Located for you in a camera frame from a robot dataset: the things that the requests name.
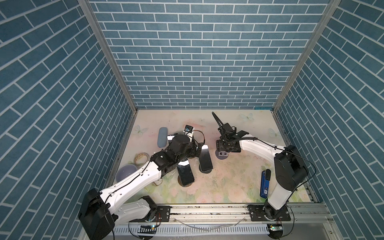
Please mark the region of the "teal case phone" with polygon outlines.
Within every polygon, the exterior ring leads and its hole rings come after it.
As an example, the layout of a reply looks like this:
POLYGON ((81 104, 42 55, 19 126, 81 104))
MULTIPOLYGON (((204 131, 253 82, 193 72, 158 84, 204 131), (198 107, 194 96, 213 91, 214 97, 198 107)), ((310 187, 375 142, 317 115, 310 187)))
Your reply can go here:
POLYGON ((202 165, 203 169, 213 168, 209 147, 207 145, 203 145, 201 149, 201 153, 199 156, 199 163, 202 165))

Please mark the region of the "black phone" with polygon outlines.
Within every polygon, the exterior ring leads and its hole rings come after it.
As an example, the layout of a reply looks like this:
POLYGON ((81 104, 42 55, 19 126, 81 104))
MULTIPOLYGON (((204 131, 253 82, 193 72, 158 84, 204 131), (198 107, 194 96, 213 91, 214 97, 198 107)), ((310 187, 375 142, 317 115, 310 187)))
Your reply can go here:
POLYGON ((182 187, 189 187, 195 182, 195 178, 188 160, 179 162, 177 165, 178 170, 178 181, 182 187))

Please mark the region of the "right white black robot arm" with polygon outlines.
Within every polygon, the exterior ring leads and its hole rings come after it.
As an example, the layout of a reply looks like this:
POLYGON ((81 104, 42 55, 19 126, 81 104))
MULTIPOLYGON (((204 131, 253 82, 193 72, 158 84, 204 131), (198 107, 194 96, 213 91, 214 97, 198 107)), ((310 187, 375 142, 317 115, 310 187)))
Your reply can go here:
POLYGON ((261 212, 265 219, 277 220, 287 212, 288 200, 309 174, 306 159, 299 155, 298 149, 293 145, 287 147, 272 145, 246 131, 238 132, 236 127, 224 124, 215 113, 212 115, 219 125, 218 131, 221 134, 220 139, 216 141, 217 151, 220 154, 248 151, 274 164, 277 184, 268 194, 261 212))

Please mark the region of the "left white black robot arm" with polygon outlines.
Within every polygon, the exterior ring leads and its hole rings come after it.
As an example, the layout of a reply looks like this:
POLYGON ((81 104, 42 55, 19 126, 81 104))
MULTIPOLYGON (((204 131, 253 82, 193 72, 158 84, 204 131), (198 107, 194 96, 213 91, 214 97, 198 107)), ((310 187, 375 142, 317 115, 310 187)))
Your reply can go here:
POLYGON ((118 223, 150 216, 156 204, 144 197, 126 204, 133 195, 147 185, 176 169, 180 162, 197 158, 207 150, 205 143, 195 143, 189 135, 173 135, 169 145, 153 154, 149 162, 122 181, 101 191, 89 190, 83 198, 78 218, 91 240, 102 240, 118 223))

